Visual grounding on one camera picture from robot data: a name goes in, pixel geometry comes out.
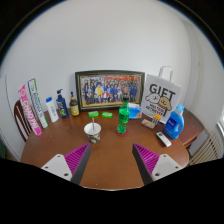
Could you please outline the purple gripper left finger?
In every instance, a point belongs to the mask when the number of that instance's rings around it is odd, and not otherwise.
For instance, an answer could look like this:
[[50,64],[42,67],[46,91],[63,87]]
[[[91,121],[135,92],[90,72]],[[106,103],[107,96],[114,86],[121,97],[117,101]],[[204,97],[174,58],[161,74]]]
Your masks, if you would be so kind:
[[91,144],[87,143],[66,155],[56,154],[42,169],[79,185],[90,155]]

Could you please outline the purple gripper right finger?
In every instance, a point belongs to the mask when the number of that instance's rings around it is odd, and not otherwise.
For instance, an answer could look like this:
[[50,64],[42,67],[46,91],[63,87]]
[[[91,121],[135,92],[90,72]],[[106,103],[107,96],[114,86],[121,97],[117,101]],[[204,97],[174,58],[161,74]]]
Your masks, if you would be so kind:
[[133,144],[132,153],[145,185],[182,169],[168,154],[158,155],[136,143]]

